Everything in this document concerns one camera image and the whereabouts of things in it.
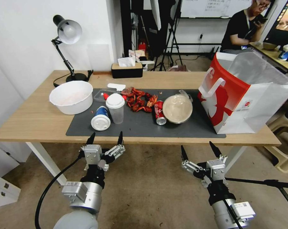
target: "concrete floor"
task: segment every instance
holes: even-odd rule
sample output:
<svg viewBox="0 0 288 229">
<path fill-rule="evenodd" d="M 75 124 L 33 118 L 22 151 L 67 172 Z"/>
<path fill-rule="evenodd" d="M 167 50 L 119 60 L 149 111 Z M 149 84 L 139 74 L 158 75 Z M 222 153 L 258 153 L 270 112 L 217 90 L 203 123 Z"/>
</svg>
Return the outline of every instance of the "concrete floor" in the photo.
<svg viewBox="0 0 288 229">
<path fill-rule="evenodd" d="M 186 64 L 190 70 L 206 71 L 209 60 L 199 58 Z M 43 146 L 63 169 L 77 157 L 81 144 L 44 143 Z M 223 154 L 230 148 L 220 146 Z M 195 163 L 215 157 L 209 146 L 185 146 L 185 149 Z M 274 168 L 265 153 L 264 149 L 248 147 L 227 177 L 288 182 L 288 174 Z M 216 229 L 207 190 L 199 179 L 180 165 L 180 146 L 126 145 L 125 154 L 110 164 L 106 173 L 99 228 Z M 65 175 L 70 181 L 79 181 L 85 175 L 84 167 L 85 160 L 82 159 Z M 4 179 L 22 190 L 16 203 L 0 207 L 0 229 L 34 228 L 37 202 L 52 176 L 31 154 L 26 163 L 5 175 Z M 288 229 L 288 203 L 279 190 L 236 182 L 229 182 L 229 188 L 238 202 L 249 201 L 255 210 L 257 216 L 250 228 Z M 68 205 L 61 194 L 61 186 L 55 183 L 42 205 L 41 228 L 53 228 L 62 215 L 71 211 Z"/>
<path fill-rule="evenodd" d="M 172 58 L 174 60 L 174 65 L 181 65 L 178 55 L 172 55 Z M 211 60 L 205 56 L 198 57 L 197 55 L 188 55 L 188 56 L 181 55 L 181 58 L 182 58 L 182 63 L 186 65 L 187 69 L 192 72 L 205 72 L 209 69 L 210 64 L 211 64 Z M 162 56 L 158 58 L 157 63 L 160 63 L 161 60 L 162 60 Z M 170 60 L 168 62 L 168 56 L 166 56 L 164 59 L 164 66 L 167 71 L 170 69 L 169 63 L 170 63 Z M 149 65 L 148 69 L 152 69 L 153 67 L 154 65 Z"/>
</svg>

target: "bag handle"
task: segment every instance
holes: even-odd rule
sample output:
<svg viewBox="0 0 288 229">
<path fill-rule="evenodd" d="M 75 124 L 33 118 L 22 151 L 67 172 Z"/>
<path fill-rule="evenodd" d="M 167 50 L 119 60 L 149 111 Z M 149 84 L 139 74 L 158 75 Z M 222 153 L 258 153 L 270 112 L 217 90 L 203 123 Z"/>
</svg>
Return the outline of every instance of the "bag handle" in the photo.
<svg viewBox="0 0 288 229">
<path fill-rule="evenodd" d="M 198 90 L 200 91 L 200 93 L 202 94 L 203 97 L 208 98 L 211 97 L 215 91 L 217 90 L 217 88 L 221 85 L 224 86 L 226 81 L 223 78 L 219 78 L 214 85 L 208 89 L 207 84 L 206 84 L 206 80 L 209 80 L 207 77 L 209 76 L 210 79 L 213 77 L 215 70 L 214 68 L 210 67 L 208 69 L 208 71 L 205 74 L 203 83 L 201 84 L 201 86 L 198 88 Z"/>
</svg>

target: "eyeglasses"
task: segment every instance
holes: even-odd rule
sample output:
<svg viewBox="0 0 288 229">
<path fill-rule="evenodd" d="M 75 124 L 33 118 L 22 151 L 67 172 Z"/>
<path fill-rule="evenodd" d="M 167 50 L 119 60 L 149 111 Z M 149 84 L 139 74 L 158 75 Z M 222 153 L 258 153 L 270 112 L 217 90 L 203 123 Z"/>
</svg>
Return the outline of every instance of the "eyeglasses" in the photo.
<svg viewBox="0 0 288 229">
<path fill-rule="evenodd" d="M 261 3 L 259 0 L 256 0 L 256 4 L 257 4 L 257 7 L 260 9 L 260 10 L 265 10 L 267 9 L 269 6 L 270 6 L 270 3 Z"/>
</svg>

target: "plastic cup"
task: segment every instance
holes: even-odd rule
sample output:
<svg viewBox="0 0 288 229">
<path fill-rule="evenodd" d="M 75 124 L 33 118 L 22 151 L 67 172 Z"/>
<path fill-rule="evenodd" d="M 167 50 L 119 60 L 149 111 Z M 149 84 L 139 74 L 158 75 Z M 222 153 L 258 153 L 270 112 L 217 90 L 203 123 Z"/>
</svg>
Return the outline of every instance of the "plastic cup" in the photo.
<svg viewBox="0 0 288 229">
<path fill-rule="evenodd" d="M 124 98 L 117 93 L 113 93 L 106 100 L 106 106 L 108 107 L 115 124 L 120 124 L 124 120 L 124 105 Z"/>
</svg>

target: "lamp base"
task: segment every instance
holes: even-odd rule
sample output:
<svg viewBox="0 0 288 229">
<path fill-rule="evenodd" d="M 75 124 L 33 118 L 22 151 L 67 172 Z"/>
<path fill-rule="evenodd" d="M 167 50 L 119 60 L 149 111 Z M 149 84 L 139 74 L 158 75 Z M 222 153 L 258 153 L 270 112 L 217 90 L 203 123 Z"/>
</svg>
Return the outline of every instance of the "lamp base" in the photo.
<svg viewBox="0 0 288 229">
<path fill-rule="evenodd" d="M 75 80 L 87 81 L 87 77 L 86 77 L 86 75 L 83 74 L 83 73 L 75 73 Z M 66 81 L 66 82 L 72 81 L 72 76 L 69 75 L 69 76 L 66 78 L 65 81 Z"/>
</svg>

